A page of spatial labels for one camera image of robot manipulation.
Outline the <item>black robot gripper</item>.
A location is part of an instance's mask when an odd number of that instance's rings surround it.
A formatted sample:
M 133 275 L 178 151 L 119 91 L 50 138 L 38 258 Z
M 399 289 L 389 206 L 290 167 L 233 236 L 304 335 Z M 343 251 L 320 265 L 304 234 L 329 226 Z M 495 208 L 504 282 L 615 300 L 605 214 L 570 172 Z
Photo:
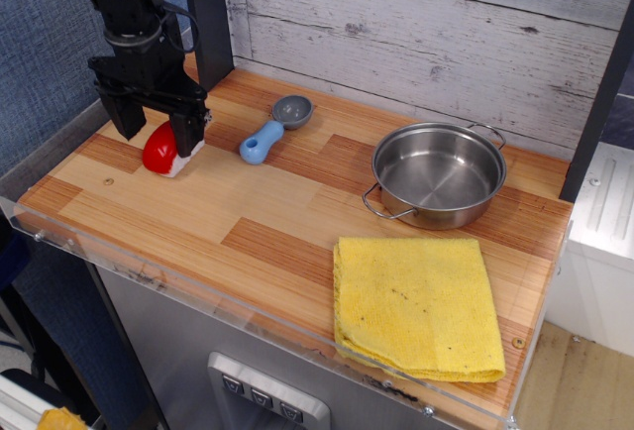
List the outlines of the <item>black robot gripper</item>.
M 204 142 L 210 114 L 207 93 L 184 69 L 184 53 L 168 40 L 158 40 L 144 53 L 115 49 L 95 56 L 88 66 L 96 76 L 101 102 L 117 131 L 131 140 L 146 125 L 144 109 L 170 115 L 177 152 L 194 155 Z

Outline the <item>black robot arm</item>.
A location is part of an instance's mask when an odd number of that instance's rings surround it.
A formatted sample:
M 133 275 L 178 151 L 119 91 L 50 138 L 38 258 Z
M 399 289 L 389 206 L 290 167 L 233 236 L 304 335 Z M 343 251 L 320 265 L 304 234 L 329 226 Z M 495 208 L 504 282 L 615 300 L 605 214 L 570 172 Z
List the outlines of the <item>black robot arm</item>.
M 91 0 L 113 53 L 88 62 L 101 102 L 118 132 L 132 139 L 146 124 L 144 110 L 169 117 L 177 153 L 194 155 L 210 121 L 207 93 L 184 70 L 186 50 L 166 0 Z

